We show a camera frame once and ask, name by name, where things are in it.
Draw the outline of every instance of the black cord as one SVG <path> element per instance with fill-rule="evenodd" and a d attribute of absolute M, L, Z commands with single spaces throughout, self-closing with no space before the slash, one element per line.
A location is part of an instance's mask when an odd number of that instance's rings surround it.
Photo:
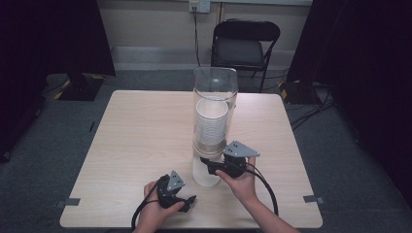
<path fill-rule="evenodd" d="M 68 80 L 69 80 L 69 76 L 66 74 L 66 79 L 64 79 L 63 83 L 61 83 L 61 84 L 59 84 L 59 85 L 57 85 L 57 86 L 55 86 L 55 87 L 52 87 L 52 88 L 50 88 L 50 89 L 47 89 L 47 90 L 43 91 L 41 94 L 42 94 L 42 95 L 43 95 L 43 94 L 46 94 L 47 92 L 50 92 L 50 91 L 52 91 L 52 90 L 54 90 L 54 89 L 57 89 L 57 88 L 63 86 Z"/>
<path fill-rule="evenodd" d="M 193 19 L 194 19 L 194 50 L 196 52 L 197 65 L 200 67 L 199 41 L 197 40 L 197 9 L 195 7 L 192 7 L 191 9 L 193 11 Z"/>
<path fill-rule="evenodd" d="M 259 170 L 256 166 L 254 166 L 254 165 L 252 165 L 252 164 L 250 164 L 250 163 L 246 163 L 246 164 L 249 165 L 249 166 L 252 166 L 255 170 L 257 170 L 258 174 L 266 181 L 266 179 L 264 178 L 263 174 L 260 172 L 260 170 Z"/>
<path fill-rule="evenodd" d="M 159 182 L 160 180 L 157 180 L 157 182 L 154 184 L 152 189 L 149 191 L 148 195 L 145 197 L 145 199 L 142 201 L 142 203 L 139 205 L 139 207 L 134 212 L 133 217 L 131 219 L 131 230 L 132 231 L 136 229 L 136 218 L 137 216 L 139 216 L 139 213 L 143 210 L 143 208 L 145 208 L 145 206 L 148 205 L 149 203 L 158 201 L 158 200 L 154 200 L 154 201 L 148 202 L 148 199 L 152 195 L 152 193 L 155 191 L 155 189 L 157 188 Z"/>
<path fill-rule="evenodd" d="M 260 179 L 260 181 L 261 181 L 261 182 L 264 184 L 264 186 L 266 187 L 267 191 L 269 191 L 270 198 L 272 199 L 272 204 L 273 204 L 273 212 L 275 213 L 276 216 L 278 216 L 278 215 L 279 215 L 279 209 L 278 209 L 278 202 L 276 201 L 275 193 L 273 192 L 272 187 L 270 187 L 269 183 L 264 179 L 263 176 L 261 176 L 260 171 L 259 171 L 254 165 L 252 165 L 252 164 L 250 164 L 250 163 L 247 163 L 247 164 L 249 164 L 249 165 L 251 165 L 252 167 L 254 167 L 255 169 L 257 169 L 257 171 L 259 172 L 259 174 L 256 173 L 256 172 L 254 172 L 254 171 L 251 171 L 251 170 L 248 170 L 248 169 L 239 167 L 238 165 L 236 165 L 236 164 L 234 164 L 234 163 L 232 163 L 232 162 L 230 162 L 230 161 L 226 161 L 226 162 L 227 162 L 228 164 L 230 164 L 231 166 L 233 166 L 234 168 L 239 169 L 239 170 L 244 171 L 244 172 L 247 172 L 247 173 L 250 173 L 250 174 L 252 174 L 252 175 L 255 175 L 255 177 L 258 177 L 258 178 Z"/>
<path fill-rule="evenodd" d="M 257 178 L 261 180 L 261 182 L 264 184 L 264 186 L 267 188 L 269 191 L 270 197 L 272 198 L 272 203 L 273 203 L 273 212 L 275 213 L 276 216 L 279 215 L 279 209 L 278 209 L 278 202 L 276 201 L 276 196 L 275 193 L 273 192 L 272 188 L 270 187 L 269 183 L 258 173 L 254 171 L 250 171 L 248 169 L 245 170 L 247 173 L 250 173 L 252 175 L 255 175 Z"/>
<path fill-rule="evenodd" d="M 301 116 L 299 119 L 296 119 L 294 121 L 291 122 L 291 126 L 294 126 L 294 128 L 292 129 L 292 131 L 294 131 L 296 128 L 298 128 L 302 123 L 304 123 L 306 120 L 308 120 L 310 117 L 321 113 L 322 111 L 330 108 L 333 106 L 333 101 L 330 101 L 328 105 L 326 105 L 324 107 L 324 105 L 326 104 L 326 100 L 328 99 L 328 97 L 330 96 L 331 90 L 329 90 L 327 92 L 327 96 L 325 97 L 325 100 L 323 101 L 322 105 L 320 107 L 316 107 L 310 111 L 308 111 L 307 113 L 305 113 L 303 116 Z"/>

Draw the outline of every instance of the chair back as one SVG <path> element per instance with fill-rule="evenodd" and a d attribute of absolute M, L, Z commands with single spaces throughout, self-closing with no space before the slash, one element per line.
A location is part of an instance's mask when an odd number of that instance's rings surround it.
<path fill-rule="evenodd" d="M 270 21 L 231 18 L 219 23 L 214 30 L 213 40 L 226 37 L 241 40 L 277 41 L 281 34 L 279 27 Z"/>

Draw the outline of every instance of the gray carpet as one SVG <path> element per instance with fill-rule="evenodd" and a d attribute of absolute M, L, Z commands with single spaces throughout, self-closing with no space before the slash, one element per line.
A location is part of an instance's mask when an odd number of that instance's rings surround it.
<path fill-rule="evenodd" d="M 58 89 L 46 92 L 41 114 L 11 150 L 11 161 L 0 164 L 0 232 L 129 232 L 64 229 L 59 225 L 62 209 L 54 204 L 70 195 L 113 91 L 191 91 L 192 74 L 191 70 L 118 71 L 115 78 L 106 79 L 93 102 L 56 101 L 53 97 Z M 276 71 L 268 74 L 272 78 L 280 75 L 282 72 Z M 48 88 L 64 79 L 65 75 L 49 76 Z M 271 87 L 277 81 L 278 78 L 268 80 L 265 86 Z M 240 90 L 254 92 L 258 82 L 259 78 L 241 77 Z M 279 91 L 269 88 L 265 92 Z M 323 98 L 326 92 L 327 89 L 319 90 Z M 291 122 L 314 108 L 285 107 Z M 379 164 L 357 144 L 349 125 L 331 107 L 294 130 L 314 192 L 326 201 L 320 205 L 324 225 L 300 230 L 412 232 L 411 210 Z"/>

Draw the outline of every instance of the clear cylinder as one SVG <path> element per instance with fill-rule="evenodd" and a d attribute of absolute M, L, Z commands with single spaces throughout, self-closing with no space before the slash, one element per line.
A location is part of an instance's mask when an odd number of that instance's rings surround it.
<path fill-rule="evenodd" d="M 238 92 L 234 69 L 199 67 L 194 69 L 193 87 L 193 166 L 194 180 L 204 186 L 220 178 L 209 175 L 200 157 L 218 161 L 227 136 Z"/>

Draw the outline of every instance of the person's left hand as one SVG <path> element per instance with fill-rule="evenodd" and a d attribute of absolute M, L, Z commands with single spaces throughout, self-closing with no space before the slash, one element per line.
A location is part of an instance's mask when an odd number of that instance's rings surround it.
<path fill-rule="evenodd" d="M 145 197 L 154 185 L 155 182 L 150 182 L 145 185 Z M 185 205 L 184 202 L 178 202 L 167 209 L 163 209 L 157 200 L 157 192 L 154 191 L 148 198 L 148 202 L 150 203 L 140 212 L 139 221 L 137 222 L 136 229 L 133 231 L 134 233 L 155 232 L 168 217 L 178 212 Z"/>

